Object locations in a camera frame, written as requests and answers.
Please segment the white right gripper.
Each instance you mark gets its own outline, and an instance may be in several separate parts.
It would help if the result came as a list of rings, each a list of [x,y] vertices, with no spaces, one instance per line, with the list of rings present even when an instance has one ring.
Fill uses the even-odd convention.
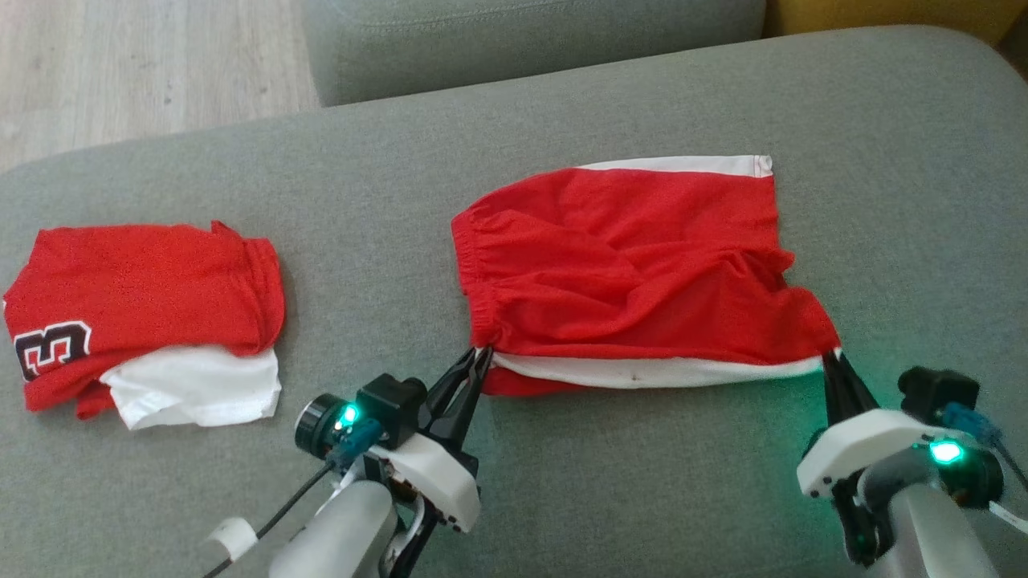
[[[797,467],[803,494],[827,497],[834,484],[853,473],[917,443],[940,438],[935,425],[900,410],[881,409],[844,352],[822,355],[822,374],[830,427]]]

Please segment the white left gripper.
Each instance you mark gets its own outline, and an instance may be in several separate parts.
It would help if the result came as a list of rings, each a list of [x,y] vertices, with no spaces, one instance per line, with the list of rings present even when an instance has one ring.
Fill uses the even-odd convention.
[[[470,348],[427,391],[426,432],[449,434],[453,450],[463,449],[492,357],[493,347]],[[452,527],[470,533],[478,523],[481,501],[476,479],[439,442],[415,433],[397,449],[375,444],[367,454],[386,461],[393,482],[414,489]]]

